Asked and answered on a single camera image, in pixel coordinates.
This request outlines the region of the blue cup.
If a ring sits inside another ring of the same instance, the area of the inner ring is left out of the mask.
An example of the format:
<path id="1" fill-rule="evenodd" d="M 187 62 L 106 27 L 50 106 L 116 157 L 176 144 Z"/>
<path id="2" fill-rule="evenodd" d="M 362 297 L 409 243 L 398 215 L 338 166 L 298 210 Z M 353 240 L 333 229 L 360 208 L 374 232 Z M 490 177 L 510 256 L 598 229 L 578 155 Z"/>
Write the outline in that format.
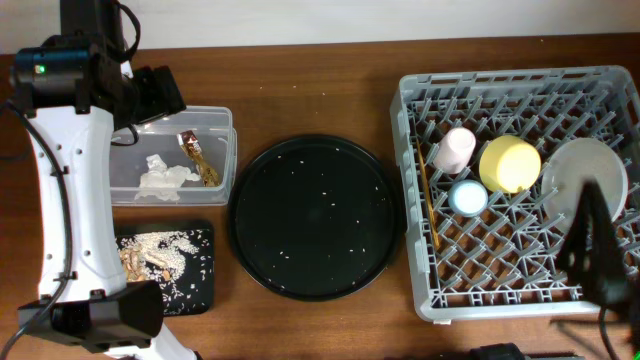
<path id="1" fill-rule="evenodd" d="M 481 183 L 463 180 L 449 190 L 448 204 L 454 213 L 463 217 L 474 217 L 488 205 L 488 193 Z"/>

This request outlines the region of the yellow bowl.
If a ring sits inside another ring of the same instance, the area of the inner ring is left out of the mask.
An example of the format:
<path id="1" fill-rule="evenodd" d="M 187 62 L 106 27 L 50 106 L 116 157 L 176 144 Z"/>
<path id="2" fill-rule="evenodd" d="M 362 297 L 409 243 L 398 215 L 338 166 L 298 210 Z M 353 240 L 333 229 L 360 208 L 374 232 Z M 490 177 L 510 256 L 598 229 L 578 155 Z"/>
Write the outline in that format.
<path id="1" fill-rule="evenodd" d="M 538 151 L 512 135 L 490 141 L 479 162 L 480 179 L 491 192 L 514 194 L 527 190 L 537 181 L 540 171 Z"/>

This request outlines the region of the white tissue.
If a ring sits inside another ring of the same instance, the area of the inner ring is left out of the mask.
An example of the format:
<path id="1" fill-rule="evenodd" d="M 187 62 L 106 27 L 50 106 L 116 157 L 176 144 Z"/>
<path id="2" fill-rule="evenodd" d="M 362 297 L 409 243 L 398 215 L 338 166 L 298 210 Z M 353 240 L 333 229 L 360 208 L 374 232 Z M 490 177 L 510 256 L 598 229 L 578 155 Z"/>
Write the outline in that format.
<path id="1" fill-rule="evenodd" d="M 161 201 L 177 202 L 180 200 L 178 188 L 186 181 L 201 180 L 197 173 L 188 167 L 176 165 L 168 167 L 158 154 L 146 158 L 148 171 L 140 177 L 139 191 L 134 199 L 153 196 Z"/>

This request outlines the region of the pink cup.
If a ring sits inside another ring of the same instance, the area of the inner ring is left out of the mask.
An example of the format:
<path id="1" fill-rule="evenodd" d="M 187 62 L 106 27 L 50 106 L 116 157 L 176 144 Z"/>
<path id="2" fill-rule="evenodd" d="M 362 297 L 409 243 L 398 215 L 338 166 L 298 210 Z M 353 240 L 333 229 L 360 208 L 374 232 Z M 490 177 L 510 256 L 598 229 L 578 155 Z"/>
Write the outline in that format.
<path id="1" fill-rule="evenodd" d="M 468 165 L 475 146 L 476 137 L 470 130 L 453 128 L 439 142 L 433 164 L 446 174 L 458 174 Z"/>

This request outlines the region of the wooden chopstick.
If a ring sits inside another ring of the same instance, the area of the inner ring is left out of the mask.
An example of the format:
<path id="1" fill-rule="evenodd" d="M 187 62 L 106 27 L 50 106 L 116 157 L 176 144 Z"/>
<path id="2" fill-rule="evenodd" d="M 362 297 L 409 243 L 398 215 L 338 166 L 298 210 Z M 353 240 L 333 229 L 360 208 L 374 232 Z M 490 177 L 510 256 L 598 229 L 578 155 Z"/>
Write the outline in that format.
<path id="1" fill-rule="evenodd" d="M 432 199 L 431 199 L 431 193 L 430 193 L 430 186 L 427 179 L 427 173 L 425 168 L 426 164 L 425 164 L 424 156 L 422 154 L 421 143 L 417 139 L 416 139 L 416 149 L 417 149 L 418 160 L 419 160 L 421 182 L 425 192 L 425 202 L 426 202 L 426 209 L 427 209 L 427 214 L 429 218 L 431 237 L 432 237 L 434 249 L 437 250 L 437 248 L 440 246 L 440 239 L 439 239 L 439 234 L 437 232 L 436 216 L 435 216 L 433 204 L 431 201 Z"/>
<path id="2" fill-rule="evenodd" d="M 439 248 L 441 242 L 440 242 L 439 234 L 437 232 L 436 214 L 433 208 L 429 182 L 427 179 L 427 173 L 424 165 L 421 165 L 421 177 L 422 177 L 422 182 L 423 182 L 423 186 L 425 188 L 425 193 L 426 193 L 425 195 L 426 206 L 427 206 L 427 212 L 428 212 L 428 217 L 429 217 L 429 222 L 431 227 L 433 243 L 434 243 L 434 247 L 437 249 Z"/>

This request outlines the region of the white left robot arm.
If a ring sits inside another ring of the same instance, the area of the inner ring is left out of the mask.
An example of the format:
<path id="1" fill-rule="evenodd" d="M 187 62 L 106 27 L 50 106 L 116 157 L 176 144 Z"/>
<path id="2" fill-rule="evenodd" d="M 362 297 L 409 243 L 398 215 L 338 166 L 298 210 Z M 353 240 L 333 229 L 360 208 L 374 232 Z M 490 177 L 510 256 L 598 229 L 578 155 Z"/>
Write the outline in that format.
<path id="1" fill-rule="evenodd" d="M 131 17 L 118 1 L 65 0 L 60 33 L 15 56 L 5 108 L 31 139 L 44 245 L 18 335 L 115 359 L 193 359 L 165 325 L 159 285 L 128 282 L 115 241 L 113 134 L 185 109 L 169 68 L 131 68 L 137 45 L 122 27 Z"/>

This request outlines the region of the gold snack wrapper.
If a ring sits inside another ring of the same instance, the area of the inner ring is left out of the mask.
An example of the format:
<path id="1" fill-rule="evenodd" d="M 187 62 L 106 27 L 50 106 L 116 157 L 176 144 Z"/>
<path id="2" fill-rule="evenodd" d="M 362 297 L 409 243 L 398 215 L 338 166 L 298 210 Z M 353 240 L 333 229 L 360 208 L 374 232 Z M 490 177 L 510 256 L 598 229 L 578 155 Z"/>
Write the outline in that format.
<path id="1" fill-rule="evenodd" d="M 217 187 L 221 184 L 217 171 L 207 163 L 204 152 L 198 138 L 192 130 L 181 132 L 177 135 L 179 146 L 185 155 L 191 159 L 205 187 Z"/>

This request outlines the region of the light grey plate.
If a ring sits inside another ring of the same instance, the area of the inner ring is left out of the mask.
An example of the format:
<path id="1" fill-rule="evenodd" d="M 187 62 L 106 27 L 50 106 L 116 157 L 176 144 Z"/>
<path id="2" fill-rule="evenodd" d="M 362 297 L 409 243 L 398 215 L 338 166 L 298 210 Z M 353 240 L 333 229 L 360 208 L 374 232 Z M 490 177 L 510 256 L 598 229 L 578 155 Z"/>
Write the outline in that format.
<path id="1" fill-rule="evenodd" d="M 576 214 L 583 183 L 595 180 L 605 198 L 611 219 L 624 209 L 629 180 L 621 158 L 607 145 L 593 138 L 569 141 L 549 158 L 541 180 L 541 193 L 551 194 L 543 201 L 550 219 L 563 218 L 555 228 L 567 233 Z"/>

